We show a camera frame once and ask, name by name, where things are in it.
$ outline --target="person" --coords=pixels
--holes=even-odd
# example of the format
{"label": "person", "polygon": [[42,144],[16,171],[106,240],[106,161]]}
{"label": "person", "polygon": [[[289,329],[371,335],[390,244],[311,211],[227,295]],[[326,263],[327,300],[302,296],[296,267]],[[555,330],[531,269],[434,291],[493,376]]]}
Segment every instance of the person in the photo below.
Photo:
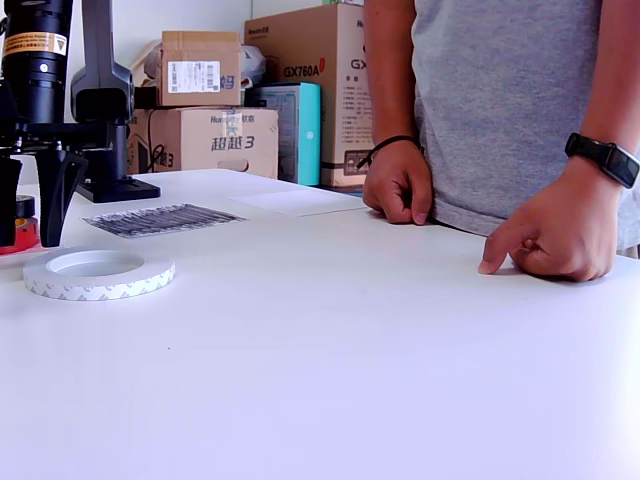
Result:
{"label": "person", "polygon": [[565,155],[572,132],[640,146],[640,1],[367,0],[375,144],[365,203],[394,224],[488,236],[480,273],[511,256],[588,281],[640,244],[640,190]]}

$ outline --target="orange label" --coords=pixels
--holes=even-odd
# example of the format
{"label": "orange label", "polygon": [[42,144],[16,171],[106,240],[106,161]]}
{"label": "orange label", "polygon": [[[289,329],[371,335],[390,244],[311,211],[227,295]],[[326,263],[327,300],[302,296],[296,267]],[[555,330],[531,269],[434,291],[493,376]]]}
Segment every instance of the orange label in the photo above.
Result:
{"label": "orange label", "polygon": [[67,37],[49,32],[18,33],[4,41],[4,56],[24,52],[49,52],[67,55]]}

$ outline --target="roll of tape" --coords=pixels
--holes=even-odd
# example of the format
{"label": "roll of tape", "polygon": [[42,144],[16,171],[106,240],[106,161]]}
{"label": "roll of tape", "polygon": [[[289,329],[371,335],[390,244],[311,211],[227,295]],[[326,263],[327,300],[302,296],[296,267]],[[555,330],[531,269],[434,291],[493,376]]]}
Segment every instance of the roll of tape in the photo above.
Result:
{"label": "roll of tape", "polygon": [[29,261],[24,267],[28,290],[70,301],[105,301],[144,295],[167,286],[175,263],[163,258],[116,250],[68,248]]}

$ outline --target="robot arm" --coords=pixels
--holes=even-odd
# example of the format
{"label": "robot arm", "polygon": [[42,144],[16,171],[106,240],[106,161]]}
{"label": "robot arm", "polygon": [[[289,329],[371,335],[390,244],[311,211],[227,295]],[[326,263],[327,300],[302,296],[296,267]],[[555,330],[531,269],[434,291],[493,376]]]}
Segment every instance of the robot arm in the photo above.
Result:
{"label": "robot arm", "polygon": [[15,241],[21,164],[11,156],[22,154],[36,158],[41,241],[55,247],[76,188],[96,203],[155,198],[160,190],[126,174],[134,86],[114,61],[111,0],[82,1],[86,66],[71,82],[75,124],[64,123],[73,0],[5,0],[4,8],[0,246]]}
{"label": "robot arm", "polygon": [[127,123],[133,117],[133,75],[114,60],[111,0],[82,0],[85,67],[71,82],[78,122]]}

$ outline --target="black smartwatch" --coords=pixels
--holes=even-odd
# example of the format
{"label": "black smartwatch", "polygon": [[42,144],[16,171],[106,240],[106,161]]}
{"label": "black smartwatch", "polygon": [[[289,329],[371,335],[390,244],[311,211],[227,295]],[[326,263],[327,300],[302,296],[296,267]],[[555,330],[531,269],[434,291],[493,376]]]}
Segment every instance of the black smartwatch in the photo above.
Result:
{"label": "black smartwatch", "polygon": [[602,143],[572,133],[564,151],[569,157],[578,155],[591,160],[625,188],[633,188],[640,174],[638,159],[615,143]]}

